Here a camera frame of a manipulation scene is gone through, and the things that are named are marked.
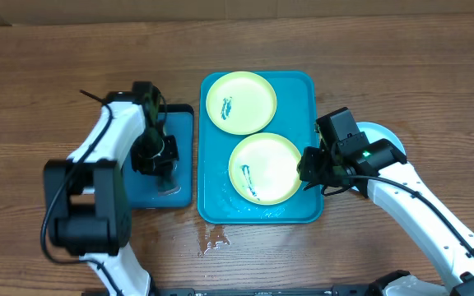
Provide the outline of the yellow plate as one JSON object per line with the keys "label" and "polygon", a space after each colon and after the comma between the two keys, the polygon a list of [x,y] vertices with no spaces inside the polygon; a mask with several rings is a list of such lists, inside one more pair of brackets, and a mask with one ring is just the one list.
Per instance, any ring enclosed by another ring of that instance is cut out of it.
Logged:
{"label": "yellow plate", "polygon": [[277,94],[259,74],[230,72],[210,87],[206,109],[208,117],[223,132],[253,134],[272,121],[277,111]]}
{"label": "yellow plate", "polygon": [[299,150],[285,137],[256,133],[233,149],[228,164],[230,182],[247,201],[262,206],[280,204],[300,188],[300,159]]}

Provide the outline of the light blue plate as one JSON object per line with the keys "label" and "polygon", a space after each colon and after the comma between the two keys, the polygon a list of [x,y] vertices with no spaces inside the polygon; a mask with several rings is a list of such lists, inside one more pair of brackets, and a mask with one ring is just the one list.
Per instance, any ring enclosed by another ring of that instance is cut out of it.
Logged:
{"label": "light blue plate", "polygon": [[398,137],[377,123],[357,123],[361,141],[347,157],[354,176],[381,177],[384,169],[394,164],[406,164],[407,156]]}

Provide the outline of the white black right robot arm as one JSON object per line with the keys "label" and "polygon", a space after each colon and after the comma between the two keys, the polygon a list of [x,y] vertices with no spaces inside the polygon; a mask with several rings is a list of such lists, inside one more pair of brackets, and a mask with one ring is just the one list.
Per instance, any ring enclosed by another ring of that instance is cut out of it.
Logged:
{"label": "white black right robot arm", "polygon": [[452,295],[474,295],[474,233],[425,185],[389,140],[355,141],[342,155],[337,144],[307,147],[297,165],[308,188],[335,193],[356,187],[391,215],[439,273]]}

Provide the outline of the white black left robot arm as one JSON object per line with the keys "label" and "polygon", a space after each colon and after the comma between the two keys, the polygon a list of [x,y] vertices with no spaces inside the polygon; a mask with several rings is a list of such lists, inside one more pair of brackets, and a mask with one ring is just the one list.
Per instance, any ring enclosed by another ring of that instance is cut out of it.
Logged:
{"label": "white black left robot arm", "polygon": [[82,145],[66,160],[44,166],[41,251],[62,265],[47,245],[65,248],[71,255],[67,263],[89,265],[111,295],[156,295],[153,279],[129,243],[132,214],[122,167],[130,159],[134,171],[156,177],[161,195],[179,190],[173,174],[176,140],[158,118],[168,106],[155,87],[110,92],[100,103],[99,122]]}

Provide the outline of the black-rimmed water tray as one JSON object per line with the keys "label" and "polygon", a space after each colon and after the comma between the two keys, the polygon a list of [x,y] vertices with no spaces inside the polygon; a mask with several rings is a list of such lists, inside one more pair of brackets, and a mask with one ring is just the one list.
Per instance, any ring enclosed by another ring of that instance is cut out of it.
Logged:
{"label": "black-rimmed water tray", "polygon": [[123,163],[123,183],[133,209],[183,208],[193,199],[194,111],[188,104],[171,104],[165,123],[167,135],[175,137],[179,159],[174,162],[171,193],[158,191],[159,178],[133,170],[131,153]]}

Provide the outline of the teal plastic serving tray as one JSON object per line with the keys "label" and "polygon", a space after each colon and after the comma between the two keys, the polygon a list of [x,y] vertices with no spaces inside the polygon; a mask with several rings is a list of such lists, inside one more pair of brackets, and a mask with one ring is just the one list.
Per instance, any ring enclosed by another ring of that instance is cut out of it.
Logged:
{"label": "teal plastic serving tray", "polygon": [[[197,209],[212,224],[304,224],[315,221],[323,212],[324,201],[319,187],[298,190],[287,201],[262,206],[244,199],[232,186],[228,165],[230,154],[242,141],[216,127],[209,119],[206,98],[210,87],[222,72],[208,75],[201,84],[197,156]],[[298,71],[259,72],[277,95],[277,109],[266,132],[290,140],[298,150],[318,146],[314,131],[317,117],[314,83]]]}

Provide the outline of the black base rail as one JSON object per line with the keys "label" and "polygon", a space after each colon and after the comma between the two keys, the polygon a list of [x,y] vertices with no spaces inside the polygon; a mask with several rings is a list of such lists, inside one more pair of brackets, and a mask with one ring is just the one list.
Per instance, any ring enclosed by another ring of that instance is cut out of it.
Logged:
{"label": "black base rail", "polygon": [[296,289],[158,289],[161,296],[365,296],[369,295],[367,284],[337,284],[329,288]]}

